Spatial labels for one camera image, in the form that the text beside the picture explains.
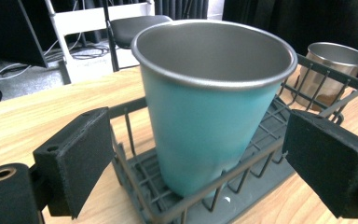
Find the stainless steel cup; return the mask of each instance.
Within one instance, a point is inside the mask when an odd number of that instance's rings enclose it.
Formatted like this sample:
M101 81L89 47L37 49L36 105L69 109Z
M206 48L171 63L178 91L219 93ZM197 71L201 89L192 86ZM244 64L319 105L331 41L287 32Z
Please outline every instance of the stainless steel cup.
M233 22L172 21L132 41L161 175L195 193L238 164L281 82L297 66L279 37Z
M358 75L357 49L326 42L313 43L308 46L307 58L316 63L329 66L332 69L349 76L356 77ZM321 85L322 80L324 79L324 75L309 70L306 79L304 79L307 70L308 68L306 67L300 69L298 83L302 83L304 81L300 92L308 95L309 98L312 98L318 90L318 87ZM342 87L342 83L337 82L334 79L327 78L315 99L325 105L331 105L337 98L337 95L339 94ZM297 96L296 101L303 106L308 106L310 103L309 100L300 96ZM320 110L320 107L313 105L312 109Z

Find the wire grid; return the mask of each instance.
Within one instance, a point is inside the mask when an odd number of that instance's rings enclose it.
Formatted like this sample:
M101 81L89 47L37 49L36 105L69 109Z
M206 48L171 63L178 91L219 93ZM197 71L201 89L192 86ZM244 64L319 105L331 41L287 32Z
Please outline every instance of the wire grid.
M348 101L358 96L358 79L313 63L301 55L298 55L298 59L301 65L325 74L324 81L330 77L344 84L334 103L331 106L324 105L317 100L318 92L313 96L305 95L301 92L301 83L296 83L293 86L285 80L262 119L250 145L242 155L239 164L230 171L222 171L222 175L211 184L185 198L176 195L164 184L155 149L152 148L139 155L136 153L129 114L146 107L145 98L110 108L111 119L118 116L125 116L126 118L133 156L129 160L125 158L124 148L117 143L113 134L116 152L116 159L113 164L120 184L126 188L131 196L132 203L137 208L144 223L198 223L201 220L202 222L210 220L213 223L227 223L248 210L265 194L280 186L294 172L283 159L282 143L290 116L290 106L296 103L297 96L309 101L305 110L309 111L312 105L317 105L322 109L319 112L320 116L330 118L336 123L342 122L341 112L343 108ZM343 96L343 92L349 88L351 88L351 93L339 99ZM286 91L289 91L292 96L289 100L282 99ZM253 186L253 184L260 180L262 181L261 185L269 185L269 187L262 189L262 192L256 192L259 191L260 186L257 186L257 184ZM253 191L253 195L258 193L258 198L243 205L240 213L227 214L227 211L219 211L219 209L225 209L225 206L219 206L220 203L224 203L222 197L219 197L222 191L224 195L233 195L231 199L238 197L238 201L241 201L242 204L242 201L247 200L247 191L249 190ZM214 197L206 197L212 191L214 191Z

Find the floor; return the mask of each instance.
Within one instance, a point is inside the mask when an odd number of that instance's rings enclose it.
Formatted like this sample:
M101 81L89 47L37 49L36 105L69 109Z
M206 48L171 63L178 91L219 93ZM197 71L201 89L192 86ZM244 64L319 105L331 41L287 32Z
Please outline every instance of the floor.
M103 41L99 45L107 46ZM95 55L100 51L88 49L77 53L77 55ZM127 49L118 49L120 67L127 67L138 64L132 57L131 51ZM0 92L2 92L2 101L15 97L32 94L38 91L48 90L69 83L76 83L87 79L98 78L113 72L110 63L110 54L106 53L101 57L87 60L76 60L65 65L62 58L58 61L48 63L48 68L31 67L18 75L20 71L0 75ZM0 61L0 70L13 63Z

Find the dish rack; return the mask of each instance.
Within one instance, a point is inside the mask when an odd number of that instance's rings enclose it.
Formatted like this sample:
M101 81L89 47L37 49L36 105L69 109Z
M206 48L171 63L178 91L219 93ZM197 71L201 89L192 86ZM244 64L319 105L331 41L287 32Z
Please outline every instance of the dish rack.
M324 75L320 87L328 77L344 84L334 103L325 105L317 101L318 92L313 96L303 94L298 79L287 78L269 106L238 165L229 171L223 171L212 183L185 198L176 195L164 184L158 168L156 150L153 147L145 151L137 150L136 146L140 144L137 144L137 136L132 130L131 114L142 110L147 113L145 98L109 108L111 120L124 118L122 122L125 122L126 139L130 145L124 147L118 142L120 139L116 137L115 124L113 124L115 151L113 164L117 178L128 192L144 223L231 222L279 187L295 172L282 154L290 111L301 108L319 113L320 116L340 124L344 119L342 110L349 101L358 96L358 78L310 61L302 55L298 55L298 63ZM308 100L309 105L298 105L297 97ZM321 112L310 110L312 105L319 106ZM211 191L215 194L208 197Z

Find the table surface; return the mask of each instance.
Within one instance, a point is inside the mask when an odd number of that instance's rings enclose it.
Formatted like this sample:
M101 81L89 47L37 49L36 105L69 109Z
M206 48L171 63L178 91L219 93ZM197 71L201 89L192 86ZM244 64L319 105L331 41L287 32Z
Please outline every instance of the table surface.
M31 166L34 164L32 152L77 115L144 95L140 71L135 67L99 79L1 102L0 165L20 162ZM358 98L349 103L343 114L345 120L341 126L358 135ZM145 120L145 116L141 115L140 120ZM151 131L145 126L144 122L137 122L132 128L145 130L141 133L145 136L143 142L152 142ZM126 191L118 184L111 165L104 170L78 219L51 217L48 209L43 211L43 215L48 224L141 222ZM289 222L358 223L358 219L336 219L312 189L298 175L293 175L236 221Z

